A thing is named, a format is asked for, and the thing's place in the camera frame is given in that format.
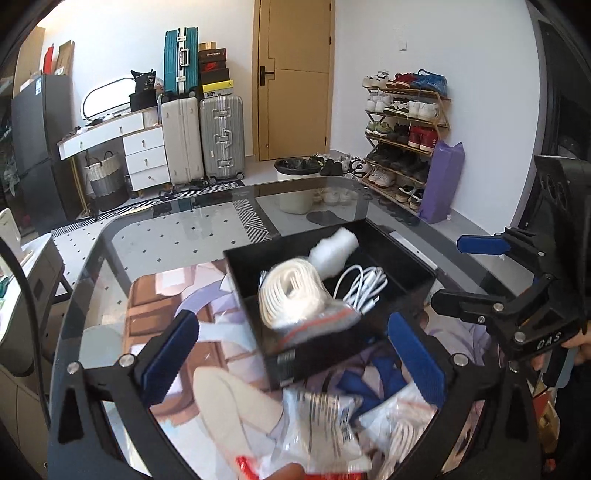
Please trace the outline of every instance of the white cable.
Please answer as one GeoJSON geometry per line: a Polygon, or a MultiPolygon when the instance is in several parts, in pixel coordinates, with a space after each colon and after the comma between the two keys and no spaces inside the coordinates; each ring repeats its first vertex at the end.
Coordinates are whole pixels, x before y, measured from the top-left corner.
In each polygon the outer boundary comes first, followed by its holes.
{"type": "Polygon", "coordinates": [[[353,265],[340,276],[333,298],[336,298],[343,279],[353,270],[359,270],[359,274],[353,281],[347,294],[343,297],[343,301],[361,314],[365,314],[378,302],[378,293],[388,285],[388,277],[386,277],[384,271],[379,267],[368,267],[364,270],[360,265],[353,265]]]}
{"type": "Polygon", "coordinates": [[[261,319],[271,329],[293,326],[319,314],[330,298],[314,266],[293,258],[274,267],[259,290],[261,319]]]}

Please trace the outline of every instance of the silver suitcase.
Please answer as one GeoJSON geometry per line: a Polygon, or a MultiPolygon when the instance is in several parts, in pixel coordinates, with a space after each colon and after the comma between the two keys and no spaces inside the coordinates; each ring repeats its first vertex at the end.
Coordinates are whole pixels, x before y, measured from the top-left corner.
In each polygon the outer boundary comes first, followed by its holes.
{"type": "Polygon", "coordinates": [[[244,118],[238,95],[220,95],[199,102],[203,164],[209,183],[244,178],[244,118]]]}
{"type": "Polygon", "coordinates": [[[173,185],[188,184],[205,176],[198,106],[196,98],[162,104],[164,148],[173,185]]]}

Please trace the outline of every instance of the hand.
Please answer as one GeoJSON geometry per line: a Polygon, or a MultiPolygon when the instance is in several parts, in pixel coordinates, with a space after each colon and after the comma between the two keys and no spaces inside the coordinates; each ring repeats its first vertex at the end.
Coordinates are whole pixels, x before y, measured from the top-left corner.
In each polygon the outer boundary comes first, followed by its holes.
{"type": "Polygon", "coordinates": [[[273,475],[267,478],[267,480],[304,480],[306,472],[297,463],[290,463],[285,467],[277,470],[273,475]]]}
{"type": "Polygon", "coordinates": [[[562,344],[565,348],[579,347],[579,353],[574,357],[574,364],[580,365],[587,360],[591,360],[591,322],[587,326],[587,333],[579,332],[577,336],[572,337],[562,344]]]}
{"type": "MultiPolygon", "coordinates": [[[[583,332],[579,332],[576,336],[572,337],[562,344],[564,348],[573,348],[578,346],[579,352],[574,357],[574,364],[580,365],[585,363],[587,360],[591,360],[591,322],[587,327],[587,333],[583,335],[583,332]]],[[[538,371],[544,366],[544,361],[547,353],[539,355],[531,360],[531,366],[534,370],[538,371]]]]}

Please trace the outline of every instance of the anime print tablecloth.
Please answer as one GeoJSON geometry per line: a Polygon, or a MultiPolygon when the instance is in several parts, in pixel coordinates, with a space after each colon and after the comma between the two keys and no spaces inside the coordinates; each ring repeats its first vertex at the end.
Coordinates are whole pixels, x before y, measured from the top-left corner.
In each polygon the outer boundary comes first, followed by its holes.
{"type": "MultiPolygon", "coordinates": [[[[284,421],[281,391],[269,390],[262,356],[232,288],[221,260],[147,275],[132,285],[125,316],[122,353],[138,353],[180,310],[197,316],[199,339],[165,400],[151,411],[204,480],[243,478],[236,458],[270,455],[284,421]]],[[[435,325],[435,330],[440,333],[441,328],[435,325]]],[[[458,351],[466,350],[471,358],[478,350],[476,341],[456,343],[458,351]]],[[[389,342],[378,342],[295,386],[317,393],[359,395],[363,403],[357,417],[406,385],[395,360],[389,342]]],[[[466,424],[464,446],[481,408],[475,405],[466,424]]],[[[125,443],[122,449],[130,464],[148,473],[127,437],[125,443]]],[[[370,457],[377,454],[375,446],[362,441],[362,447],[370,457]]],[[[459,463],[462,453],[450,458],[447,469],[459,463]]]]}

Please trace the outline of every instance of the purple bag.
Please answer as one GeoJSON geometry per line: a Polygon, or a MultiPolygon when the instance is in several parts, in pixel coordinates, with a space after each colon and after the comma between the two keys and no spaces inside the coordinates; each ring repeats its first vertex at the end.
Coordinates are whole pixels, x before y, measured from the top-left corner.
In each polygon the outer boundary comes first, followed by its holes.
{"type": "Polygon", "coordinates": [[[427,223],[447,219],[464,166],[462,142],[450,147],[443,140],[437,142],[431,158],[427,187],[418,216],[427,223]]]}

